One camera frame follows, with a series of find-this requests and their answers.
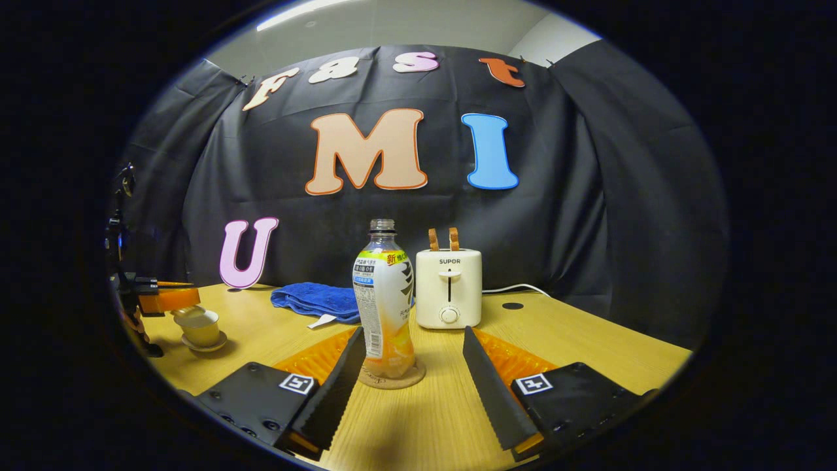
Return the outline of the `white toaster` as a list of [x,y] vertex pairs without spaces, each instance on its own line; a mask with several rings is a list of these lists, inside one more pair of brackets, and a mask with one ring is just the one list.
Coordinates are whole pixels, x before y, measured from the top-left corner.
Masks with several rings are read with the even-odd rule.
[[482,320],[482,254],[476,250],[419,251],[416,322],[428,329],[464,329]]

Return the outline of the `white saucer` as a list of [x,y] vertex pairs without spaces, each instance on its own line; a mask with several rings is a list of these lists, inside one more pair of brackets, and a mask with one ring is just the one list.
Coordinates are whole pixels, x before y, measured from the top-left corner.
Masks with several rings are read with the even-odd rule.
[[224,346],[227,343],[228,337],[227,334],[224,333],[224,331],[220,331],[217,341],[212,345],[207,346],[194,345],[194,343],[192,343],[192,341],[189,340],[188,337],[186,337],[186,334],[183,334],[180,337],[180,340],[182,341],[183,345],[187,346],[189,349],[191,349],[191,351],[196,351],[200,353],[211,353],[219,351],[219,349],[221,348],[224,348]]

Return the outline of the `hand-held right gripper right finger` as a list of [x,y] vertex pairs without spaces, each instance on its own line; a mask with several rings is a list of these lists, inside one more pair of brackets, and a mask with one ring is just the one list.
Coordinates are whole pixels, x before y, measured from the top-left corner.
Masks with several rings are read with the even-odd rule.
[[481,329],[463,356],[500,447],[515,461],[577,447],[652,399],[583,362],[556,366]]

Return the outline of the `black backdrop cloth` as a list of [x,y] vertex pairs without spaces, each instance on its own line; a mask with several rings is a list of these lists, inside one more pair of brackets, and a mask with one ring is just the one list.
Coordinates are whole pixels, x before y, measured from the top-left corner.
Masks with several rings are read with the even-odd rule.
[[526,283],[694,349],[726,271],[729,223],[694,120],[604,40],[550,67],[483,50],[376,46],[243,84],[203,61],[122,157],[124,268],[221,283],[225,226],[279,221],[260,282],[350,287],[369,222],[410,256],[430,228],[483,254],[483,284]]

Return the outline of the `ceiling light panel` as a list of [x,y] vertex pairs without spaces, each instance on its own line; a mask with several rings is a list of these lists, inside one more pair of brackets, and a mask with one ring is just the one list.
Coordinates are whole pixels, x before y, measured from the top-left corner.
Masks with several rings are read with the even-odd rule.
[[354,2],[355,0],[306,0],[305,2],[296,4],[292,8],[285,9],[282,12],[275,13],[271,17],[261,21],[256,27],[257,32],[272,29],[276,25],[287,22],[290,19],[298,18],[308,13],[316,12],[320,9],[331,8],[332,6],[343,4],[347,2]]

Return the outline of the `white teacup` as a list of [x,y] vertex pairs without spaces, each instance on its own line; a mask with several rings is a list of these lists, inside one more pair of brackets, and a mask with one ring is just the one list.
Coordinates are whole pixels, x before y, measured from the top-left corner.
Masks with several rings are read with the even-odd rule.
[[218,327],[218,322],[215,325],[209,326],[208,328],[200,328],[200,329],[182,329],[182,334],[186,334],[189,340],[194,343],[194,345],[200,346],[207,346],[212,345],[218,339],[218,335],[220,333],[220,329]]

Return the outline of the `labelled plastic water bottle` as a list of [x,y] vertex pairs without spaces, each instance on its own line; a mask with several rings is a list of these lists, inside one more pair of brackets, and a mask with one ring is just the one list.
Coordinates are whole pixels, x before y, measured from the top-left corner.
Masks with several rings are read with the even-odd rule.
[[352,285],[364,328],[368,372],[397,379],[415,365],[409,333],[415,271],[396,242],[395,222],[374,218],[369,242],[352,266]]

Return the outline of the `blue towel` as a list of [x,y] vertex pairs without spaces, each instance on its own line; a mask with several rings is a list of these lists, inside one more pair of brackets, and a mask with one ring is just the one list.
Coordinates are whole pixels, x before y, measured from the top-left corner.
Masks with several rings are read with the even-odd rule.
[[290,308],[307,316],[320,318],[326,314],[341,324],[362,324],[352,287],[333,287],[320,283],[295,283],[272,291],[270,301],[275,307]]

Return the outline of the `round cork coaster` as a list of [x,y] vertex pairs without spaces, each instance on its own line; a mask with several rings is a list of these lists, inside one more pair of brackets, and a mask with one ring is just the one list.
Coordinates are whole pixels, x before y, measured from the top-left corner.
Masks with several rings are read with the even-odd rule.
[[379,375],[374,375],[368,370],[367,366],[363,366],[358,375],[358,381],[368,387],[380,390],[398,390],[418,384],[424,379],[426,375],[426,366],[422,363],[420,358],[416,358],[415,363],[406,371],[404,375],[398,378],[389,378]]

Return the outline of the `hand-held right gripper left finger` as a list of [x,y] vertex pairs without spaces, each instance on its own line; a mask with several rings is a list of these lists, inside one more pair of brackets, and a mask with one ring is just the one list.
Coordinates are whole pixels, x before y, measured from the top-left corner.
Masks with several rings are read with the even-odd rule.
[[247,362],[199,394],[179,394],[238,436],[317,461],[331,447],[366,357],[356,327],[266,366]]

